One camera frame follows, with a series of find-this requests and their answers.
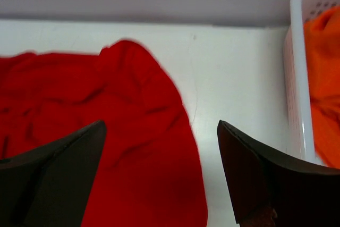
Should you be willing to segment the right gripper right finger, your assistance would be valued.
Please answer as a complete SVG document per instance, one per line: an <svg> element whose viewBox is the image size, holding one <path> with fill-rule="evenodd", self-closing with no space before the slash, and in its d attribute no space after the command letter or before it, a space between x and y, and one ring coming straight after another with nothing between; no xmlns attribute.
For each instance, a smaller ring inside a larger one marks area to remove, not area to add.
<svg viewBox="0 0 340 227"><path fill-rule="evenodd" d="M297 159L226 121L217 136L240 226L339 226L339 170Z"/></svg>

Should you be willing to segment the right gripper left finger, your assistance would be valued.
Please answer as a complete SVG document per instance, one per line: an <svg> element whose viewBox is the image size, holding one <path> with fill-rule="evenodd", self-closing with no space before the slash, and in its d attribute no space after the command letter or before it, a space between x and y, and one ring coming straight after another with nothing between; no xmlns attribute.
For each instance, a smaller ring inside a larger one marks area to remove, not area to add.
<svg viewBox="0 0 340 227"><path fill-rule="evenodd" d="M104 121L1 160L1 226L80 226L106 138Z"/></svg>

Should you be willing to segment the red t shirt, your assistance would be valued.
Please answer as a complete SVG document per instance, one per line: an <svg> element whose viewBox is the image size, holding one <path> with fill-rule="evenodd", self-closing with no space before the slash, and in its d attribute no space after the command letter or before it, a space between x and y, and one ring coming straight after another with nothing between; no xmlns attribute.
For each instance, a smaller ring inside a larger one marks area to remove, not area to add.
<svg viewBox="0 0 340 227"><path fill-rule="evenodd" d="M206 226L196 141L176 86L141 45L1 58L1 158L101 120L82 226Z"/></svg>

